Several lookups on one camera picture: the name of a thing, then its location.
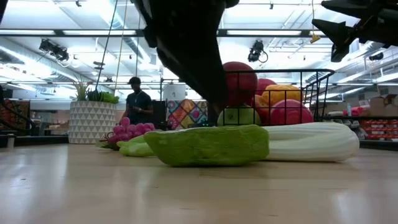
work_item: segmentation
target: ceiling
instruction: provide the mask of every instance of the ceiling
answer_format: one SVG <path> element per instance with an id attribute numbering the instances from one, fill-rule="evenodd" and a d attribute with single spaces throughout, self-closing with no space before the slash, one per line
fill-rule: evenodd
<path id="1" fill-rule="evenodd" d="M 135 5 L 130 0 L 117 1 L 116 16 L 113 23 L 112 15 L 116 0 L 80 0 L 81 7 L 78 7 L 75 0 L 9 0 L 4 14 L 0 29 L 18 29 L 16 34 L 23 34 L 23 29 L 42 30 L 106 30 L 112 26 L 113 29 L 122 30 L 145 28 Z M 240 3 L 227 9 L 224 12 L 220 23 L 220 29 L 273 29 L 273 30 L 292 30 L 292 29 L 313 29 L 311 20 L 313 11 L 315 18 L 334 22 L 346 21 L 348 26 L 353 26 L 358 20 L 353 17 L 335 13 L 326 10 L 320 6 L 320 0 L 314 0 L 313 7 L 311 0 L 240 0 Z M 39 50 L 42 39 L 50 39 L 52 42 L 68 49 L 70 60 L 67 62 L 58 62 L 50 55 L 44 55 Z M 255 40 L 261 39 L 264 43 L 264 50 L 268 53 L 266 63 L 248 62 L 249 49 Z M 287 69 L 287 68 L 330 68 L 337 71 L 334 82 L 339 79 L 349 77 L 358 72 L 369 69 L 376 62 L 368 62 L 365 66 L 364 57 L 383 51 L 380 46 L 374 46 L 373 43 L 361 45 L 353 44 L 350 54 L 341 63 L 330 63 L 330 51 L 332 43 L 329 39 L 321 38 L 314 44 L 310 44 L 311 37 L 218 37 L 220 55 L 223 62 L 240 61 L 250 64 L 257 69 Z M 106 78 L 112 78 L 115 82 L 118 78 L 116 91 L 125 97 L 130 92 L 126 83 L 133 75 L 141 77 L 144 82 L 143 87 L 150 92 L 153 99 L 159 99 L 160 88 L 160 68 L 161 62 L 156 56 L 155 49 L 148 47 L 143 37 L 41 37 L 40 35 L 26 36 L 13 35 L 0 37 L 0 50 L 11 51 L 13 56 L 22 61 L 29 61 L 21 70 L 30 70 L 33 81 L 52 81 L 60 84 L 41 83 L 30 85 L 23 83 L 8 85 L 8 88 L 16 90 L 44 90 L 59 89 L 56 97 L 71 97 L 70 84 L 68 78 L 74 76 L 81 77 L 84 80 L 97 80 L 98 71 L 93 62 L 102 61 L 104 56 L 104 70 L 100 81 Z M 391 57 L 395 59 L 395 49 L 387 50 Z M 10 65 L 2 65 L 3 68 L 10 68 Z M 27 81 L 26 74 L 13 78 L 0 73 L 0 82 L 23 82 Z M 310 80 L 313 73 L 304 74 L 304 80 Z M 176 78 L 176 76 L 167 71 L 163 72 L 164 78 Z M 259 74 L 260 77 L 270 77 L 277 82 L 298 82 L 299 76 L 294 73 L 278 74 Z M 369 74 L 364 74 L 355 80 L 348 82 L 371 80 Z M 104 90 L 113 91 L 115 84 L 102 85 Z M 189 95 L 199 98 L 193 90 L 188 90 Z"/>

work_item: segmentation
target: white planter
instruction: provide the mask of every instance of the white planter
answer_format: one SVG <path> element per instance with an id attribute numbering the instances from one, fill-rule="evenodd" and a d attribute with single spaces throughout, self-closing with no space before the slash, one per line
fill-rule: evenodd
<path id="1" fill-rule="evenodd" d="M 95 144 L 116 124 L 116 105 L 95 101 L 70 103 L 69 143 Z"/>

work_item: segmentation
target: hanging rope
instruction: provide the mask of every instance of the hanging rope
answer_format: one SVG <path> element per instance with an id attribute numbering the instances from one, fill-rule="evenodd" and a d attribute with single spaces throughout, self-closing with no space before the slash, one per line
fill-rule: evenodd
<path id="1" fill-rule="evenodd" d="M 141 24 L 141 16 L 138 18 L 138 28 L 139 28 L 140 24 Z M 138 51 L 139 51 L 138 47 L 139 47 L 139 37 L 137 37 L 136 75 L 135 75 L 135 77 L 138 76 Z"/>
<path id="2" fill-rule="evenodd" d="M 113 95 L 116 94 L 116 87 L 118 86 L 119 67 L 120 67 L 120 60 L 121 60 L 121 55 L 122 55 L 124 27 L 126 26 L 126 16 L 127 16 L 127 1 L 126 1 L 126 7 L 124 8 L 122 38 L 120 39 L 119 62 L 118 62 L 118 69 L 116 70 L 116 83 L 114 84 L 114 94 Z"/>
<path id="3" fill-rule="evenodd" d="M 311 1 L 311 6 L 312 6 L 312 19 L 315 19 L 315 9 L 313 6 L 313 0 Z M 312 24 L 312 35 L 315 35 L 315 26 Z"/>
<path id="4" fill-rule="evenodd" d="M 101 72 L 102 72 L 103 66 L 104 66 L 104 59 L 105 59 L 105 55 L 106 55 L 106 49 L 108 48 L 109 38 L 110 38 L 110 36 L 111 36 L 112 25 L 113 25 L 113 21 L 114 21 L 114 16 L 116 15 L 116 8 L 117 8 L 117 6 L 118 6 L 118 1 L 119 1 L 119 0 L 116 0 L 116 2 L 115 2 L 115 4 L 114 4 L 113 16 L 112 16 L 112 20 L 111 20 L 111 25 L 109 26 L 108 37 L 106 38 L 106 44 L 105 44 L 104 54 L 103 54 L 103 56 L 102 56 L 102 62 L 101 62 L 101 69 L 99 70 L 98 79 L 97 79 L 97 82 L 96 82 L 96 84 L 95 84 L 95 91 L 97 91 L 98 83 L 100 82 Z"/>

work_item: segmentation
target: fake vegetable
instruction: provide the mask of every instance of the fake vegetable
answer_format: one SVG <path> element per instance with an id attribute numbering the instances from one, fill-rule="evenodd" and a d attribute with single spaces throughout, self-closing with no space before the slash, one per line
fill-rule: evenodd
<path id="1" fill-rule="evenodd" d="M 262 127 L 269 133 L 269 161 L 338 162 L 359 150 L 357 135 L 337 123 Z"/>
<path id="2" fill-rule="evenodd" d="M 124 156 L 146 157 L 154 156 L 149 145 L 145 142 L 144 136 L 138 136 L 128 142 L 119 141 L 119 152 Z"/>
<path id="3" fill-rule="evenodd" d="M 253 124 L 149 132 L 144 139 L 162 162 L 175 167 L 243 166 L 269 153 L 268 132 Z"/>

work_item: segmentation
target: fake fruit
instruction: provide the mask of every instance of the fake fruit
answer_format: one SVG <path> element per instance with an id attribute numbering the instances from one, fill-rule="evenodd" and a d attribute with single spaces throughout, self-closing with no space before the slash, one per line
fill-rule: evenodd
<path id="1" fill-rule="evenodd" d="M 261 124 L 260 116 L 248 105 L 239 108 L 225 108 L 218 116 L 217 126 Z"/>
<path id="2" fill-rule="evenodd" d="M 229 98 L 227 105 L 240 105 L 250 101 L 257 88 L 257 75 L 253 69 L 242 62 L 227 62 L 223 65 L 224 71 L 241 71 L 244 73 L 227 73 L 227 85 Z"/>
<path id="3" fill-rule="evenodd" d="M 127 127 L 127 132 L 129 132 L 129 133 L 134 133 L 135 131 L 136 131 L 136 126 L 135 126 L 135 125 L 130 124 L 130 125 Z"/>
<path id="4" fill-rule="evenodd" d="M 243 166 L 269 153 L 268 132 L 257 125 L 192 128 L 144 135 L 165 164 L 188 166 Z"/>
<path id="5" fill-rule="evenodd" d="M 137 124 L 136 125 L 136 132 L 144 133 L 144 130 L 145 130 L 144 124 Z"/>
<path id="6" fill-rule="evenodd" d="M 129 135 L 126 134 L 126 133 L 120 134 L 119 137 L 120 137 L 120 140 L 122 140 L 122 141 L 128 141 L 128 140 L 131 139 L 131 138 L 129 137 Z"/>
<path id="7" fill-rule="evenodd" d="M 261 96 L 269 85 L 276 85 L 276 83 L 268 78 L 259 78 L 257 83 L 257 90 L 259 91 L 257 91 L 256 94 Z"/>
<path id="8" fill-rule="evenodd" d="M 124 132 L 124 128 L 122 126 L 115 126 L 113 128 L 113 133 L 114 134 L 121 134 Z"/>
<path id="9" fill-rule="evenodd" d="M 113 133 L 108 133 L 106 136 L 105 141 L 107 141 L 109 145 L 116 146 L 118 141 L 128 141 L 155 129 L 155 126 L 152 123 L 137 125 L 130 124 L 130 119 L 127 117 L 123 118 L 120 123 L 122 125 L 115 126 L 113 128 Z"/>
<path id="10" fill-rule="evenodd" d="M 254 95 L 251 102 L 251 106 L 259 114 L 261 119 L 261 124 L 268 124 L 269 106 L 266 100 L 259 95 Z"/>
<path id="11" fill-rule="evenodd" d="M 311 111 L 297 100 L 282 100 L 276 103 L 271 109 L 271 125 L 311 122 L 313 122 Z"/>
<path id="12" fill-rule="evenodd" d="M 149 129 L 150 131 L 153 131 L 155 129 L 155 126 L 152 123 L 146 123 L 146 124 L 144 124 L 144 128 Z"/>
<path id="13" fill-rule="evenodd" d="M 120 125 L 124 128 L 124 130 L 126 130 L 130 125 L 130 119 L 128 117 L 122 118 L 122 120 L 120 120 Z"/>
<path id="14" fill-rule="evenodd" d="M 276 103 L 284 100 L 285 96 L 286 99 L 290 100 L 300 101 L 304 99 L 302 91 L 300 91 L 299 88 L 293 85 L 269 85 L 267 86 L 266 90 L 269 91 L 264 91 L 264 93 L 261 96 L 266 100 L 266 103 L 270 106 L 274 106 Z"/>
<path id="15" fill-rule="evenodd" d="M 121 141 L 121 139 L 117 134 L 108 138 L 108 144 L 116 144 L 118 141 Z"/>

